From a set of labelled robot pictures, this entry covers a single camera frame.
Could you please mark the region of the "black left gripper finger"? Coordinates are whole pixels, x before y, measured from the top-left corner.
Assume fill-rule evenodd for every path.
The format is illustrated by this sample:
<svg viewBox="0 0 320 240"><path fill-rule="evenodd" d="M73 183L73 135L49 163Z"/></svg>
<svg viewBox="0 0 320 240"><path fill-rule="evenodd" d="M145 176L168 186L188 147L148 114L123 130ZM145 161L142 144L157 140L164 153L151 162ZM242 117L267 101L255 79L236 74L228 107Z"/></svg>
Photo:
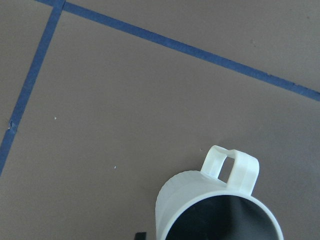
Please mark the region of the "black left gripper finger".
<svg viewBox="0 0 320 240"><path fill-rule="evenodd" d="M137 232L134 236L134 240L146 240L147 233L146 232Z"/></svg>

